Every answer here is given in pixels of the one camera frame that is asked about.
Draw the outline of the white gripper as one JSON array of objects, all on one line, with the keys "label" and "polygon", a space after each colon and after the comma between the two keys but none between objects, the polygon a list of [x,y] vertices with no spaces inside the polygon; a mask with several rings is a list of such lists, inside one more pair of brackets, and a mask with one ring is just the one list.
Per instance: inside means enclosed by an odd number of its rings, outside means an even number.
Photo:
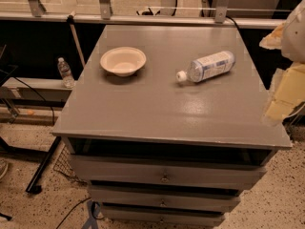
[{"label": "white gripper", "polygon": [[296,108],[305,102],[305,64],[302,64],[305,62],[305,0],[289,14],[285,24],[263,37],[259,46],[267,50],[281,49],[284,57],[294,61],[286,70],[275,70],[261,117],[264,124],[276,126],[296,115]]}]

